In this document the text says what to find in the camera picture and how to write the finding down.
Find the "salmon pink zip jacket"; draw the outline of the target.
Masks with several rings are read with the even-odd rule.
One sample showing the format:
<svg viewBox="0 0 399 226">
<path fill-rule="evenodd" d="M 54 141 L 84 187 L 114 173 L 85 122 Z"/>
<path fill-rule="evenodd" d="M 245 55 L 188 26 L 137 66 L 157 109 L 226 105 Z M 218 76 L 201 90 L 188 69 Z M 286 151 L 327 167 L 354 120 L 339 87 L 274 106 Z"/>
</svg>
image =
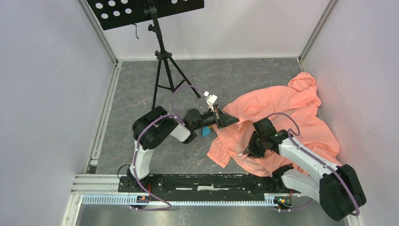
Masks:
<svg viewBox="0 0 399 226">
<path fill-rule="evenodd" d="M 299 73 L 286 86 L 246 93 L 223 108 L 239 122 L 223 129 L 214 127 L 217 137 L 207 156 L 223 168 L 234 159 L 244 171 L 260 177 L 268 177 L 279 167 L 292 164 L 272 151 L 266 151 L 263 158 L 249 158 L 243 154 L 255 130 L 253 123 L 269 117 L 276 130 L 300 132 L 299 142 L 326 160 L 339 164 L 336 158 L 340 152 L 339 143 L 328 125 L 317 117 L 320 105 L 316 80 L 305 72 Z"/>
</svg>

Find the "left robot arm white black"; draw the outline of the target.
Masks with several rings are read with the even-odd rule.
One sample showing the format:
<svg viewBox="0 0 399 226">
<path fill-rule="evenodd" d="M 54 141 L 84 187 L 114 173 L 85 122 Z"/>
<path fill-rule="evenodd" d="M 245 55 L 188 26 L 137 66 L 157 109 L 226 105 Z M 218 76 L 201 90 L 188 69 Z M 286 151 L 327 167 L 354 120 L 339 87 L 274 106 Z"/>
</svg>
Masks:
<svg viewBox="0 0 399 226">
<path fill-rule="evenodd" d="M 238 122 L 237 117 L 226 113 L 217 104 L 203 113 L 195 108 L 188 110 L 182 122 L 162 106 L 154 108 L 132 125 L 135 153 L 129 167 L 132 175 L 130 186 L 137 192 L 147 188 L 146 177 L 149 175 L 153 151 L 166 138 L 174 137 L 183 144 L 189 144 L 197 137 L 195 131 L 198 129 L 213 125 L 223 129 Z"/>
</svg>

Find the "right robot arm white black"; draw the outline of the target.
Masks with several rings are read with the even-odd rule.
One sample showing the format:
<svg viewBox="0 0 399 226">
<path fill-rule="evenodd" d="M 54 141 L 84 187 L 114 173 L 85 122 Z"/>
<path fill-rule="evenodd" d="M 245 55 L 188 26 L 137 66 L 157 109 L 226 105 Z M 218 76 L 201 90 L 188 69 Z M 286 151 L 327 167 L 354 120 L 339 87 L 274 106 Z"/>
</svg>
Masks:
<svg viewBox="0 0 399 226">
<path fill-rule="evenodd" d="M 340 221 L 360 215 L 360 207 L 367 202 L 355 169 L 338 165 L 316 154 L 303 145 L 296 136 L 300 130 L 276 130 L 269 118 L 253 123 L 254 132 L 245 149 L 248 157 L 260 158 L 267 150 L 289 159 L 304 170 L 284 165 L 272 175 L 272 187 L 277 192 L 287 189 L 298 191 L 318 202 L 333 220 Z"/>
</svg>

